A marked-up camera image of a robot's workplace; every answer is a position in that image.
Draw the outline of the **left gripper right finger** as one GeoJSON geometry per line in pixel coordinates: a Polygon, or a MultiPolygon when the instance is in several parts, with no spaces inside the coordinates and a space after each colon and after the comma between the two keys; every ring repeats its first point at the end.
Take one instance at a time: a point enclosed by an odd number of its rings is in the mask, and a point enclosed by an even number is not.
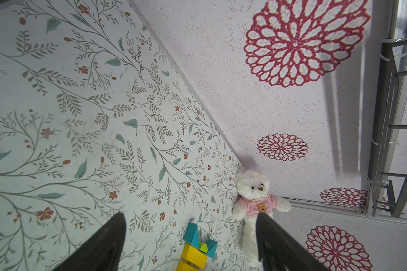
{"type": "Polygon", "coordinates": [[[256,236],[264,271],[328,270],[266,213],[257,217],[256,236]]]}

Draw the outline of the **yellow block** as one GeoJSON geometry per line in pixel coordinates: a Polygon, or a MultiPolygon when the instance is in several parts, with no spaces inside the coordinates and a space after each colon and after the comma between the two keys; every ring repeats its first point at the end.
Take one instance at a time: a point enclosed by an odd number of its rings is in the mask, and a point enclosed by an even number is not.
{"type": "Polygon", "coordinates": [[[188,243],[185,244],[182,258],[202,270],[205,269],[208,259],[208,257],[203,252],[188,243]]]}
{"type": "Polygon", "coordinates": [[[199,271],[199,270],[186,262],[180,261],[177,265],[176,271],[199,271]]]}

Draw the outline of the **teal triangle block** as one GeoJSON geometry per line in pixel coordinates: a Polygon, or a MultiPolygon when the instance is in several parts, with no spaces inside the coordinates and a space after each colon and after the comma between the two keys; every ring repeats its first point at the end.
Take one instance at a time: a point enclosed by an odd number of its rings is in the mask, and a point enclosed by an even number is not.
{"type": "Polygon", "coordinates": [[[194,224],[192,222],[188,223],[184,236],[183,236],[183,240],[187,244],[189,244],[199,250],[199,248],[200,248],[199,231],[198,231],[198,227],[196,224],[194,224]]]}

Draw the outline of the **green small block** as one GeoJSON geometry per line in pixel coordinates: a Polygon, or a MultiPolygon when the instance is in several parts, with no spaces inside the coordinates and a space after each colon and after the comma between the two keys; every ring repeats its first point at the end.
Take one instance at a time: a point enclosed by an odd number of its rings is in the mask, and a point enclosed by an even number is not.
{"type": "Polygon", "coordinates": [[[207,254],[208,253],[208,245],[206,243],[199,242],[199,250],[202,253],[207,254]]]}

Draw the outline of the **black wall shelf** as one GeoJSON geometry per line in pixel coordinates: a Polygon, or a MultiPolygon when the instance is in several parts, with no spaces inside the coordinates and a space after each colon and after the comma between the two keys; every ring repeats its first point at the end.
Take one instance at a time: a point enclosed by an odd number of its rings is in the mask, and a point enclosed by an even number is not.
{"type": "Polygon", "coordinates": [[[407,172],[391,172],[388,166],[391,161],[391,147],[395,144],[393,135],[407,129],[407,124],[397,122],[402,96],[401,86],[407,77],[407,68],[398,69],[398,56],[394,52],[406,46],[407,38],[384,40],[379,55],[372,145],[367,173],[367,211],[370,216],[375,216],[382,210],[389,212],[393,218],[400,218],[407,204],[407,172]]]}

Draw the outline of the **white teddy bear pink shirt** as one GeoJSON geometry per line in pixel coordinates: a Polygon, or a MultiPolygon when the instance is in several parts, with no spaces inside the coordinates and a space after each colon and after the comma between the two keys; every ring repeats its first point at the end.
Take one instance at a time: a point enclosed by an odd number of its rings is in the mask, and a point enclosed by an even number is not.
{"type": "Polygon", "coordinates": [[[251,267],[261,266],[258,258],[256,221],[260,213],[272,216],[273,210],[290,212],[288,200],[270,194],[270,181],[262,173],[247,170],[236,178],[239,198],[232,208],[235,220],[243,220],[242,252],[245,262],[251,267]]]}

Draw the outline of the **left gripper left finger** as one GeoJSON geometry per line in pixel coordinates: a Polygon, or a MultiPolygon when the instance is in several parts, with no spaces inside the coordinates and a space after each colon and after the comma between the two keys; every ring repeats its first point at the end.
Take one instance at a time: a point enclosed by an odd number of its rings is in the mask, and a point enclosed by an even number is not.
{"type": "Polygon", "coordinates": [[[117,271],[126,235],[124,214],[115,214],[56,271],[117,271]]]}

